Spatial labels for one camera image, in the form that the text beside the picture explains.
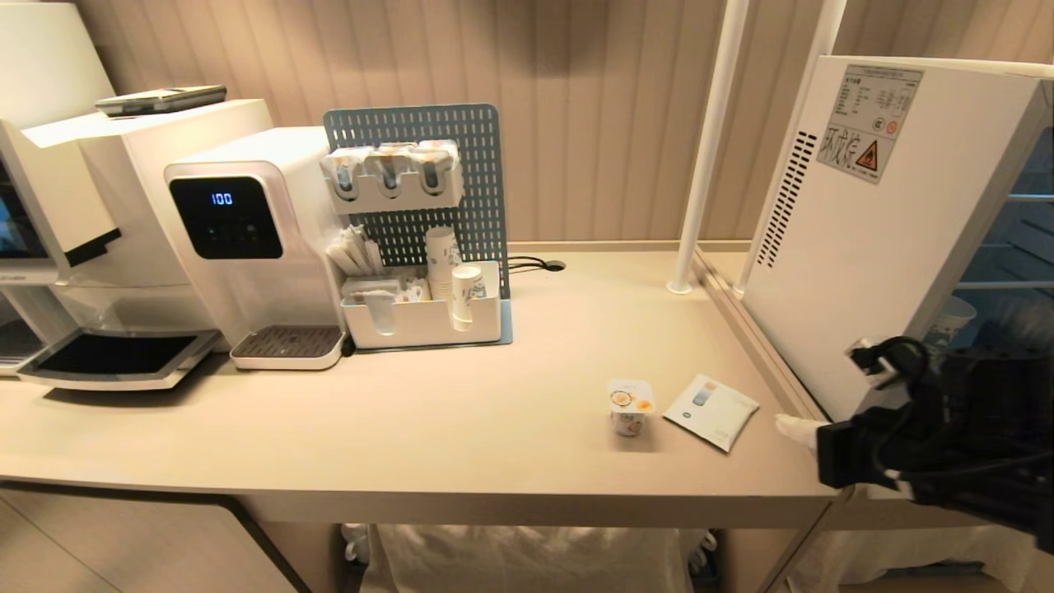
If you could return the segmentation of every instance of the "coffee machine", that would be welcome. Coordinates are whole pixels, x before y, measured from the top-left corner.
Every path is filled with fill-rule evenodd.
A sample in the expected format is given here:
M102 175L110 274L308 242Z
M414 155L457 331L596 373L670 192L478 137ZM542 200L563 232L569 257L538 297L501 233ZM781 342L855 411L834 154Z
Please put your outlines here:
M164 171L182 221L172 242L239 369L318 371L346 352L328 152L320 126L275 127Z
M73 4L0 4L0 117L31 127L94 111L114 94ZM20 255L21 211L0 160L0 259ZM0 284L0 377L14 376L76 324L44 285Z
M163 169L270 126L259 99L26 130L0 118L9 177L0 285L47 285L73 322L18 376L75 390L170 389L222 348L164 232L178 213Z

